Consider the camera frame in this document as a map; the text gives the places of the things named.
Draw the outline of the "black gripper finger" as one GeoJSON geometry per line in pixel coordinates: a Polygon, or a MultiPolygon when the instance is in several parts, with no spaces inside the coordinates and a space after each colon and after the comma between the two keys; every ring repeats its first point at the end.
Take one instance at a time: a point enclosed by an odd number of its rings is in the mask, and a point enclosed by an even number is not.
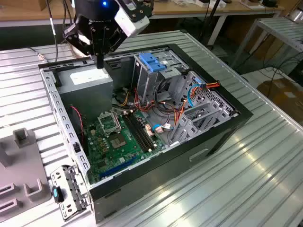
{"type": "Polygon", "coordinates": [[[92,23],[88,23],[85,26],[79,26],[74,23],[65,29],[64,38],[84,55],[90,55],[98,69],[104,68],[105,54],[103,52],[103,44],[105,34],[101,34],[100,29],[96,29],[92,23]],[[90,44],[80,39],[79,31],[90,41],[90,44]]]}
{"type": "Polygon", "coordinates": [[[119,26],[106,27],[106,54],[114,52],[126,39],[126,34],[119,26]]]}

